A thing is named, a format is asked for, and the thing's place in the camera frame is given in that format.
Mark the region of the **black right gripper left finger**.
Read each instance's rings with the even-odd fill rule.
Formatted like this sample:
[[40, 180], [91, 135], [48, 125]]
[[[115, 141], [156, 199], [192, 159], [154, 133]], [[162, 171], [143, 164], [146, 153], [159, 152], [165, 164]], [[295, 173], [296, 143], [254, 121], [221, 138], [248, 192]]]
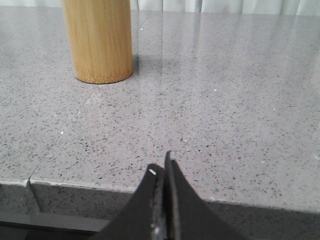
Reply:
[[128, 203], [101, 231], [95, 240], [163, 240], [164, 169], [149, 164]]

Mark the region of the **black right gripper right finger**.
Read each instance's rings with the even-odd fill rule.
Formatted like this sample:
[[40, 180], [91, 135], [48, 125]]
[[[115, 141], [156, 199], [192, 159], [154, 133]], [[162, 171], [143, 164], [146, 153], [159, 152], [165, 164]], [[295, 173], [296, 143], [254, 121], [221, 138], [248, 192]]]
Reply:
[[164, 159], [164, 209], [170, 240], [244, 240], [245, 237], [220, 219], [184, 177], [167, 151]]

